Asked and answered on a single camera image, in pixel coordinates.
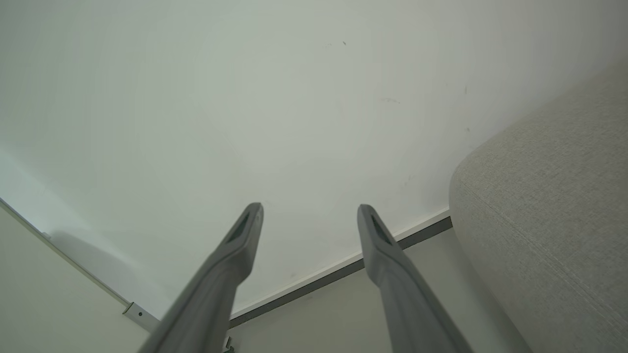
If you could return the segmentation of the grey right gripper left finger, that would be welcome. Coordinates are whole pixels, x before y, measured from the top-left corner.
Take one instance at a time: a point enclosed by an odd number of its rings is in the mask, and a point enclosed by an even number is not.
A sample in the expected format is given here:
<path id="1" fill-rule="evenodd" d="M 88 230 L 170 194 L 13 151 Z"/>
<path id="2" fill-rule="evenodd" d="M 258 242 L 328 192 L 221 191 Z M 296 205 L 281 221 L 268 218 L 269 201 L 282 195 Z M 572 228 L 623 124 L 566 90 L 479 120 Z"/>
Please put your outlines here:
<path id="1" fill-rule="evenodd" d="M 254 264 L 264 208 L 250 203 L 138 353 L 223 353 L 237 287 Z"/>

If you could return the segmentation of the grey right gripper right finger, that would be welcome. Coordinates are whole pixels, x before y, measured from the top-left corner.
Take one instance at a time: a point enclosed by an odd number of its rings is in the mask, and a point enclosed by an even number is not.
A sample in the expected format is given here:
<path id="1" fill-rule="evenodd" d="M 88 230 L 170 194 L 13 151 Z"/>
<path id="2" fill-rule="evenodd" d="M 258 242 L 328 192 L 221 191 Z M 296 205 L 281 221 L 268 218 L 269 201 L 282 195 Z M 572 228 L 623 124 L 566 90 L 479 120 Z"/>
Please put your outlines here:
<path id="1" fill-rule="evenodd" d="M 473 353 L 372 206 L 359 206 L 357 224 L 364 266 L 380 290 L 393 353 Z"/>

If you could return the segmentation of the light grey fabric sofa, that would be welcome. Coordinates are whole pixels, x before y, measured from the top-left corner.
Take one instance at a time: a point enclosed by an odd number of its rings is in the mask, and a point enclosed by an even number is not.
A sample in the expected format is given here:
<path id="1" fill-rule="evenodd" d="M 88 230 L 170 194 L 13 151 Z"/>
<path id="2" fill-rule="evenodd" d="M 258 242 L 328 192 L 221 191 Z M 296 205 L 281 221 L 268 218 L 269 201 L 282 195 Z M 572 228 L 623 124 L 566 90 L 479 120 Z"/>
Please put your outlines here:
<path id="1" fill-rule="evenodd" d="M 534 353 L 628 353 L 628 58 L 473 150 L 449 209 Z"/>

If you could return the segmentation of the white flat panel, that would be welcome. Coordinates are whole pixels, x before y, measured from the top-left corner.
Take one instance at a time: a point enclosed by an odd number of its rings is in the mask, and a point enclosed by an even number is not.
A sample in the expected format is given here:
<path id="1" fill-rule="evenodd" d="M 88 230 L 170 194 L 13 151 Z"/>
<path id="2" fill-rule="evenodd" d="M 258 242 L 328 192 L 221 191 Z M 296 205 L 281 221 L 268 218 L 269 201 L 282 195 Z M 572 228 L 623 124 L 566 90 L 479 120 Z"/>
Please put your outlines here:
<path id="1" fill-rule="evenodd" d="M 0 202 L 0 353 L 137 353 L 125 308 Z"/>

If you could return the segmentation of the small metal bracket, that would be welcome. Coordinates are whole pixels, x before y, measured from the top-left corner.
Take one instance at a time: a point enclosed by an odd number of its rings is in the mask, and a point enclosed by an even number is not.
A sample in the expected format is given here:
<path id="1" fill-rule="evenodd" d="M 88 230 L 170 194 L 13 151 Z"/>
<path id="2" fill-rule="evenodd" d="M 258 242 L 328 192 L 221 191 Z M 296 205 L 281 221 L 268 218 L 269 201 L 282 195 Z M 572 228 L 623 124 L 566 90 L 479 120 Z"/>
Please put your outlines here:
<path id="1" fill-rule="evenodd" d="M 160 324 L 159 319 L 157 317 L 150 314 L 148 311 L 144 310 L 139 304 L 135 302 L 131 302 L 128 304 L 126 309 L 123 311 L 124 317 L 132 320 L 139 327 L 148 331 L 148 333 L 153 332 Z"/>

